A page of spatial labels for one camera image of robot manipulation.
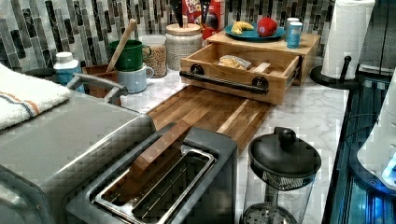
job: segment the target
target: striped towel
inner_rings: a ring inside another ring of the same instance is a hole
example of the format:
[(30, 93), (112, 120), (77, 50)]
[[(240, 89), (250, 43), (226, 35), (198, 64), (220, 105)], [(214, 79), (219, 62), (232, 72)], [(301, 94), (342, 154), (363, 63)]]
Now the striped towel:
[(0, 130), (33, 118), (70, 95), (63, 86), (16, 73), (0, 64)]

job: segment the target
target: plate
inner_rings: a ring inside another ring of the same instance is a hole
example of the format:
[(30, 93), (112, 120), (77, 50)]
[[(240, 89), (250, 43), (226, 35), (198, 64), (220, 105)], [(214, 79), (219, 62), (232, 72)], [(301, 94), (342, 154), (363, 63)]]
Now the plate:
[(271, 36), (266, 36), (266, 37), (261, 37), (259, 34), (257, 34), (257, 23), (253, 22), (252, 23), (254, 30), (251, 31), (242, 31), (241, 35), (236, 35), (231, 32), (231, 29), (233, 28), (233, 25), (229, 25), (224, 28), (225, 33), (229, 35), (230, 37), (238, 40), (246, 40), (246, 41), (272, 41), (272, 40), (278, 40), (282, 35), (286, 33), (285, 29), (282, 27), (277, 27), (276, 33), (274, 33)]

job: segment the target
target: french press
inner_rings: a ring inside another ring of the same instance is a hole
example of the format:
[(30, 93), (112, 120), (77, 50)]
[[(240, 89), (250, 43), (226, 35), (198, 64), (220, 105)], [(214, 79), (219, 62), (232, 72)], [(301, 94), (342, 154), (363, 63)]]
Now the french press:
[(243, 224), (300, 224), (320, 168), (318, 152), (293, 130), (275, 127), (252, 140)]

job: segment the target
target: wooden cutting board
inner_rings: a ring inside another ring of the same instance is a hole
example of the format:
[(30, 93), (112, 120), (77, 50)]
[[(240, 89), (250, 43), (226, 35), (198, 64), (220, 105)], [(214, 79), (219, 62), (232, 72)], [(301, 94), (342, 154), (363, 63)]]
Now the wooden cutting board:
[(181, 119), (191, 126), (229, 135), (239, 153), (274, 107), (263, 102), (188, 86), (152, 108), (148, 115), (159, 130)]

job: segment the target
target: red apple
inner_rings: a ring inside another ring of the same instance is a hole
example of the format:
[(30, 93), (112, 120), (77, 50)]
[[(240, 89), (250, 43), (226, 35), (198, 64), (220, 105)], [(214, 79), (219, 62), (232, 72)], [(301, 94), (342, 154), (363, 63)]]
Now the red apple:
[(257, 22), (257, 34), (261, 37), (273, 35), (276, 32), (276, 28), (276, 22), (268, 17), (264, 17)]

